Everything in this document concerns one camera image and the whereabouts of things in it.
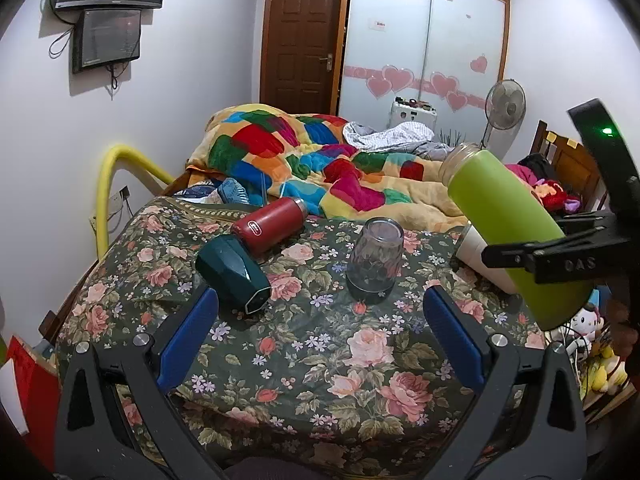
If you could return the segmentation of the colourful patchwork blanket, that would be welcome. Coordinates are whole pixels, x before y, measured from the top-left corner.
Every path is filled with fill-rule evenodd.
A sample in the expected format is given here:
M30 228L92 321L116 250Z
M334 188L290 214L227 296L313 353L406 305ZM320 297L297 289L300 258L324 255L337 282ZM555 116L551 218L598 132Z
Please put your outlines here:
M253 204L299 197L328 219L385 217L431 232L468 221L439 179L439 162L359 151L346 142L346 125L341 117L290 115L266 104L229 106L209 119L186 166L237 180Z

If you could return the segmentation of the dark green hexagonal cup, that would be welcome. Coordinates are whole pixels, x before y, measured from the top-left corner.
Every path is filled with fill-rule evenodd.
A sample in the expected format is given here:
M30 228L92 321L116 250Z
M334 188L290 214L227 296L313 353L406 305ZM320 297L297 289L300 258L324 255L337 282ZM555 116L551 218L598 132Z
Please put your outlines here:
M252 315L271 297L266 274L234 234L222 234L206 243L196 256L195 269L227 309Z

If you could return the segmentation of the white thermos cup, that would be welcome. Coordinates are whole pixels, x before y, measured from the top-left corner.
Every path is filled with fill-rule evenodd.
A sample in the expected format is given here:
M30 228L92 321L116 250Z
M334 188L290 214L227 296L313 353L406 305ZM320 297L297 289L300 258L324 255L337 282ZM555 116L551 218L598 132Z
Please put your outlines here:
M504 269L488 268L482 260L482 252L487 243L477 229L469 222L458 238L454 255L483 278L487 278L508 295L515 295L518 290Z

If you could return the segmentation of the clear glass cup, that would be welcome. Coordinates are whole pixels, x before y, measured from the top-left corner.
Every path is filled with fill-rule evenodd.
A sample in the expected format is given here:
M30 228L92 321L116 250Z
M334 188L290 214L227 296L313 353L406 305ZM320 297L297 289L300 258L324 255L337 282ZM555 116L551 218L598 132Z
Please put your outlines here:
M389 218L372 218L360 231L345 272L352 298L377 304L392 291L404 254L404 230Z

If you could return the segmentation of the small black wall monitor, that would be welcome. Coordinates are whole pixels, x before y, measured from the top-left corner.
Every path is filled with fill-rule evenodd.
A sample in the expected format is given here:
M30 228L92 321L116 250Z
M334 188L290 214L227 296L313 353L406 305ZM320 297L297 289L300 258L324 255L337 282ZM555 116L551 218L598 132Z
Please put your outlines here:
M82 11L73 30L72 73L127 63L140 56L140 10Z

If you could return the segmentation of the red paper bag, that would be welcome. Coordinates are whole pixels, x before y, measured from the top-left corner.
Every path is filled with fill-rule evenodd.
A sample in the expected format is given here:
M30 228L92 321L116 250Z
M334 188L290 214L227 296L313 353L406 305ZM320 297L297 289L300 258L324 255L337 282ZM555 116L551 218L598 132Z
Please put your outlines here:
M20 337L9 343L9 360L14 364L17 393L26 420L23 441L40 463L53 472L54 440L61 388L58 372Z

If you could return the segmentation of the wooden headboard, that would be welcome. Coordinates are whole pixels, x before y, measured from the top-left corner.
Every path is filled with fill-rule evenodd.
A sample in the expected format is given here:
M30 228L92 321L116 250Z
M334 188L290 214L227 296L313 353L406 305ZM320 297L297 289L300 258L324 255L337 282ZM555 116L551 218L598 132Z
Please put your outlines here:
M540 120L529 154L539 154L551 165L564 190L580 198L583 211L605 206L608 192L596 162L580 142L560 136Z

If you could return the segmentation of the white patterned cloth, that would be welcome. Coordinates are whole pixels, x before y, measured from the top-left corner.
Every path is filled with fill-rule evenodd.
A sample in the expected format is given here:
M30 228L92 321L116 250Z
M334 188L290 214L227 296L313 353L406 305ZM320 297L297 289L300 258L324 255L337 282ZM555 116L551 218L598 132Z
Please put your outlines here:
M437 141L434 131L420 122L401 122L381 131L348 122L343 128L343 138L360 152L413 154L435 162L442 162L454 150Z

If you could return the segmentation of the yellow foam tube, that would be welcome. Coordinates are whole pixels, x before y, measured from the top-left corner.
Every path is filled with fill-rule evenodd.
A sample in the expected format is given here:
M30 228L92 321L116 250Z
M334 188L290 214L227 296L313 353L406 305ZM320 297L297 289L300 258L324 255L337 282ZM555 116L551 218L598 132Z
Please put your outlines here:
M131 162L138 169L165 184L171 184L176 180L169 172L129 145L115 144L106 152L96 181L96 258L99 260L105 256L110 246L107 229L108 205L115 167L121 160Z

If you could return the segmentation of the green thermos bottle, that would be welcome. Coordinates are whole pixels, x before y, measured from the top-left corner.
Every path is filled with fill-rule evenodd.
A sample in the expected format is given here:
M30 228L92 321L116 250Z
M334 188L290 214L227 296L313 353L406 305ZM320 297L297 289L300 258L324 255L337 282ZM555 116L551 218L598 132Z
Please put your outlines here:
M534 192L486 148L460 144L440 166L440 180L487 245L542 243L565 237ZM537 284L533 273L515 266L507 266L506 274L545 332L566 323L592 293L592 285L585 281Z

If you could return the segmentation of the standing electric fan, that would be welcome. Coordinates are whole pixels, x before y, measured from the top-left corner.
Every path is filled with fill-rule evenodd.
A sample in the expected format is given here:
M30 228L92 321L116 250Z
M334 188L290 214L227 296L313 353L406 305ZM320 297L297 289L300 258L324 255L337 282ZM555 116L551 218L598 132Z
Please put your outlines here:
M486 127L480 146L488 148L495 130L506 131L516 127L524 118L525 112L526 95L523 87L514 79L497 81L486 96Z

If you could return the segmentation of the red thermos bottle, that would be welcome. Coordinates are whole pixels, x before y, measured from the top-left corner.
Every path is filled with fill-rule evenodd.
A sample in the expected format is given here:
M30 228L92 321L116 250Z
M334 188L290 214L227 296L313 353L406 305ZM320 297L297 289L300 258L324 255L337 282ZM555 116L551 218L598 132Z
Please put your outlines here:
M299 197L281 197L233 223L231 232L248 252L260 256L303 229L308 216Z

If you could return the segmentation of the red plush toy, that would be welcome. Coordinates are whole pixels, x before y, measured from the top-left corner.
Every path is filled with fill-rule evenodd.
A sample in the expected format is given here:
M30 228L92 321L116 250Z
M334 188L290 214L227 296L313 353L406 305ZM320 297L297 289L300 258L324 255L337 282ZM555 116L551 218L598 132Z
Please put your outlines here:
M568 194L555 180L540 179L534 185L534 193L544 209L549 212L574 214L582 206L577 196Z

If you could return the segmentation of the wardrobe with heart stickers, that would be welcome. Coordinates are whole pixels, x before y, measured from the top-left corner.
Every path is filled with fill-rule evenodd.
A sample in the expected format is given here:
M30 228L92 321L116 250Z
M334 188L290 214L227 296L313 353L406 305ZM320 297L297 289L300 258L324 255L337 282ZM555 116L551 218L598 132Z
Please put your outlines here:
M509 0L341 0L329 113L381 131L400 96L434 107L437 141L479 141L509 12Z

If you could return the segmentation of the yellow plush toy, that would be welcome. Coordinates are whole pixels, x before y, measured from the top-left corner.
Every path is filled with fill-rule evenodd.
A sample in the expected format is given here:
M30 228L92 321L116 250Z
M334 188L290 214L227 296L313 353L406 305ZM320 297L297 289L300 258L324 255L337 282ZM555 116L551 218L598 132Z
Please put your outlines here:
M625 362L608 344L588 359L585 374L582 375L582 394L602 393L615 396L626 384L628 374Z

